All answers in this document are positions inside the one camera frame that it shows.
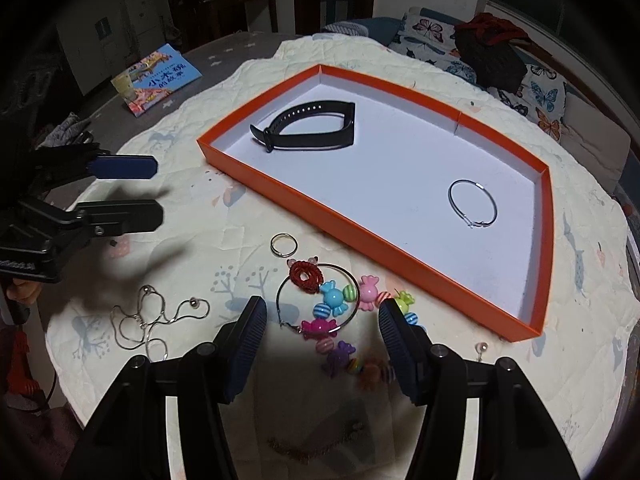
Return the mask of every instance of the human hand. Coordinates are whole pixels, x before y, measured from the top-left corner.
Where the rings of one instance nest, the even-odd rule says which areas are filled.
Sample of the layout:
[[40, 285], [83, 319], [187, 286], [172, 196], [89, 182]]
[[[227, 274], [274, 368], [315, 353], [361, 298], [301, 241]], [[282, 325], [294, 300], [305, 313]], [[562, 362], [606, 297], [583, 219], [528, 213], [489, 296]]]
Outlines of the human hand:
[[41, 291], [42, 283], [14, 278], [13, 284], [6, 289], [6, 296], [10, 300], [30, 305], [38, 299]]

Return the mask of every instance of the pink candy bead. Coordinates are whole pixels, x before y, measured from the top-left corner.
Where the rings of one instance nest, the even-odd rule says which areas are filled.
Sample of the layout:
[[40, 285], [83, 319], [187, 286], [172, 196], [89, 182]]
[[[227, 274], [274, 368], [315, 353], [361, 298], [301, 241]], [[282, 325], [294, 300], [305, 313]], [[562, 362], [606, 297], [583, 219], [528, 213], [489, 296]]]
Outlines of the pink candy bead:
[[334, 349], [334, 340], [330, 337], [321, 339], [316, 343], [316, 352], [319, 354], [328, 354]]
[[380, 292], [380, 294], [378, 294], [378, 297], [376, 298], [376, 307], [380, 308], [380, 303], [382, 303], [385, 300], [388, 300], [389, 298], [392, 298], [390, 292], [387, 292], [386, 290], [383, 290], [382, 292]]

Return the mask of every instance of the wooden desk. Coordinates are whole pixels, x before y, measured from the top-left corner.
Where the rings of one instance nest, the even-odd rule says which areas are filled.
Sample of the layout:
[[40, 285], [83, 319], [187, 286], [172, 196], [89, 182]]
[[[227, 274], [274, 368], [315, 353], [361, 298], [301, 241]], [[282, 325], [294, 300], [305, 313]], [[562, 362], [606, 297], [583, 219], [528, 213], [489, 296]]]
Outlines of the wooden desk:
[[[200, 3], [198, 7], [198, 20], [210, 25], [213, 31], [213, 38], [207, 38], [206, 41], [217, 40], [222, 37], [220, 33], [220, 21], [218, 13], [220, 10], [230, 7], [243, 5], [245, 2], [252, 0], [208, 0]], [[267, 0], [269, 4], [269, 17], [271, 19], [271, 31], [278, 31], [278, 11], [276, 9], [276, 0]]]

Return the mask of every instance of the red scrunchie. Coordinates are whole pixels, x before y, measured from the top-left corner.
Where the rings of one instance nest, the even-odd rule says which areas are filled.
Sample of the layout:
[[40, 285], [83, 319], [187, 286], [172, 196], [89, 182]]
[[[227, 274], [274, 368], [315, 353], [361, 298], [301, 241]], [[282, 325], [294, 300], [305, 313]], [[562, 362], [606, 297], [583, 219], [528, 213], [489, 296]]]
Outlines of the red scrunchie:
[[[302, 274], [306, 274], [308, 278], [303, 280]], [[320, 285], [324, 283], [322, 271], [311, 262], [297, 261], [293, 263], [289, 268], [289, 278], [294, 285], [308, 294], [317, 294], [320, 291]]]

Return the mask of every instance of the blue book cover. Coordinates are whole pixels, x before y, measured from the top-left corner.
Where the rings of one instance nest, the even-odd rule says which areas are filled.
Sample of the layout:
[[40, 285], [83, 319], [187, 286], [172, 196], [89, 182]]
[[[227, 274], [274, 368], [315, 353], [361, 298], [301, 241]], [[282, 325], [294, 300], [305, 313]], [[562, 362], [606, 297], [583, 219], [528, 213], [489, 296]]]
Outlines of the blue book cover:
[[127, 68], [111, 80], [136, 117], [168, 95], [202, 76], [169, 44]]

